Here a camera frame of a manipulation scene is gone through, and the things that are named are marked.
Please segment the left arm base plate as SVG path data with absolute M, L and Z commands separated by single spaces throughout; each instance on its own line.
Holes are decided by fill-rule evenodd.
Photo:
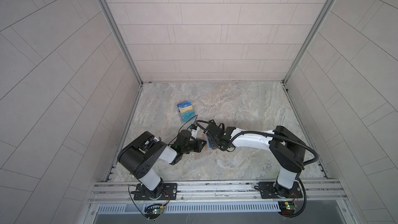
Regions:
M 162 201 L 175 200 L 177 194 L 177 183 L 161 183 L 154 190 L 149 190 L 143 184 L 138 184 L 134 193 L 135 201 Z

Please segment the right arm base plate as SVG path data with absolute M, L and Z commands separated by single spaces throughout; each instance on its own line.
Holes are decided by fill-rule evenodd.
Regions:
M 254 186 L 260 192 L 262 199 L 293 199 L 303 198 L 303 190 L 298 181 L 291 189 L 279 185 L 277 182 L 259 182 Z

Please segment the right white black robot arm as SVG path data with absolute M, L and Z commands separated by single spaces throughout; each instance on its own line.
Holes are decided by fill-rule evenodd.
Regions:
M 198 127 L 222 151 L 249 147 L 271 152 L 280 166 L 273 185 L 275 193 L 280 196 L 287 197 L 304 167 L 319 159 L 315 150 L 281 125 L 270 131 L 249 131 L 216 125 L 214 121 L 206 121 L 206 127 L 201 126 L 201 123 L 197 121 Z

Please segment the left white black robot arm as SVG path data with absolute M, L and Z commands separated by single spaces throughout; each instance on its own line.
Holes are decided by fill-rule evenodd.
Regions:
M 176 141 L 168 145 L 146 131 L 125 146 L 118 154 L 117 161 L 138 181 L 157 197 L 163 187 L 163 179 L 152 169 L 158 160 L 177 164 L 185 154 L 200 153 L 207 142 L 192 136 L 188 130 L 178 133 Z

